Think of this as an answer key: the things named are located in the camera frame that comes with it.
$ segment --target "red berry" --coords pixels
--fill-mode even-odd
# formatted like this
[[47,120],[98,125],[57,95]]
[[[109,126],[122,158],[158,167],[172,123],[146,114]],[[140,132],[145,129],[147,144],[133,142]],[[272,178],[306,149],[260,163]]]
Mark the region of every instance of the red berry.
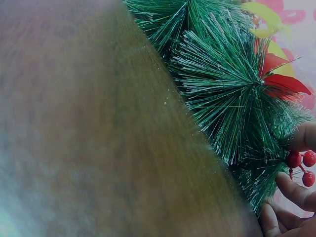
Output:
[[308,151],[304,154],[303,163],[306,167],[312,167],[316,163],[316,153]]
[[298,152],[290,152],[286,158],[286,165],[291,169],[298,167],[301,162],[302,156]]
[[310,187],[314,184],[315,182],[315,175],[313,172],[311,171],[306,171],[304,174],[303,174],[303,184],[306,186],[306,187]]

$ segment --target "red poinsettia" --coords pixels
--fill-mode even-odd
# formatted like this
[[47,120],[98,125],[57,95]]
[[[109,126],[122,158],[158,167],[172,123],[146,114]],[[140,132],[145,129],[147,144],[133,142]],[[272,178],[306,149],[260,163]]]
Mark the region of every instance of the red poinsettia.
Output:
[[290,61],[277,57],[272,53],[265,53],[264,63],[259,69],[259,77],[264,85],[276,87],[273,93],[269,94],[273,97],[292,100],[291,96],[295,96],[301,92],[311,95],[311,91],[299,80],[280,74],[274,74],[273,70],[290,63]]

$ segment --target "artificial pine branch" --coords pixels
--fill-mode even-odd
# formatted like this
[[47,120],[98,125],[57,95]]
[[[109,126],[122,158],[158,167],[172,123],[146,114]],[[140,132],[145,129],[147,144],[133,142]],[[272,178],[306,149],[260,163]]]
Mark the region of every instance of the artificial pine branch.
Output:
[[250,17],[232,0],[125,0],[164,58],[215,152],[230,167],[259,214],[286,168],[287,138],[311,120],[295,91],[264,84],[270,40],[250,31]]

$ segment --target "hand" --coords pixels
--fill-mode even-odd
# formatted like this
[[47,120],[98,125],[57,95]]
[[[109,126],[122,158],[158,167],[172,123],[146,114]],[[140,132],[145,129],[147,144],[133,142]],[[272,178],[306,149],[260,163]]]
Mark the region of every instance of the hand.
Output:
[[[316,152],[316,123],[299,126],[290,146],[296,151]],[[316,212],[316,192],[296,184],[281,172],[276,176],[276,184],[290,201],[305,211]],[[316,216],[300,218],[271,202],[264,204],[259,221],[265,237],[316,236]]]

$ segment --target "blurry brown surface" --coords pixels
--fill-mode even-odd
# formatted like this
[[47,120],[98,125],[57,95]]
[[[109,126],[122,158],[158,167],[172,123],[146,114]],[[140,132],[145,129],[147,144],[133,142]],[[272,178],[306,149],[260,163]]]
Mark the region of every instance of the blurry brown surface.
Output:
[[0,0],[0,236],[259,237],[115,0]]

